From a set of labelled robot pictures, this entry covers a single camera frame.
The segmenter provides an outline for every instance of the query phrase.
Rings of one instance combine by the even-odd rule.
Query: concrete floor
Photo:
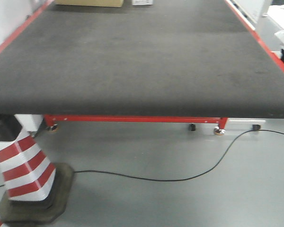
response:
[[[52,162],[75,170],[177,179],[211,168],[250,126],[62,122],[36,141]],[[263,129],[284,132],[284,120]],[[4,188],[0,188],[0,199]],[[221,164],[200,178],[158,183],[104,174],[75,176],[66,212],[46,227],[279,227],[284,226],[284,136],[252,132]]]

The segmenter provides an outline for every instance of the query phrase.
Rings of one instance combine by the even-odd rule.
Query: black fabric surface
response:
[[[223,0],[52,4],[0,55],[0,114],[284,118],[284,74]]]

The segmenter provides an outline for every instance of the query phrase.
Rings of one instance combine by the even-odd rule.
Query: cardboard box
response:
[[[153,5],[153,0],[132,0],[133,6]]]
[[[55,0],[57,5],[122,7],[124,0]]]

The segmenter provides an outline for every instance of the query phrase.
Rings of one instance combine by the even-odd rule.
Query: cone base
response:
[[[38,227],[38,226],[36,226],[35,224],[33,224],[33,223],[29,223],[29,224],[19,224],[19,223],[17,223],[17,224],[9,224],[9,227]]]
[[[56,176],[47,199],[41,202],[10,201],[5,192],[0,202],[0,217],[5,223],[45,224],[64,213],[70,194],[74,170],[66,163],[54,163]]]

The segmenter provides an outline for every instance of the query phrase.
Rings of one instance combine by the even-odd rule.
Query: white wall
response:
[[[271,0],[234,0],[240,8],[248,15],[248,17],[254,22],[260,18],[264,5],[270,5]]]
[[[0,0],[0,44],[46,0]]]

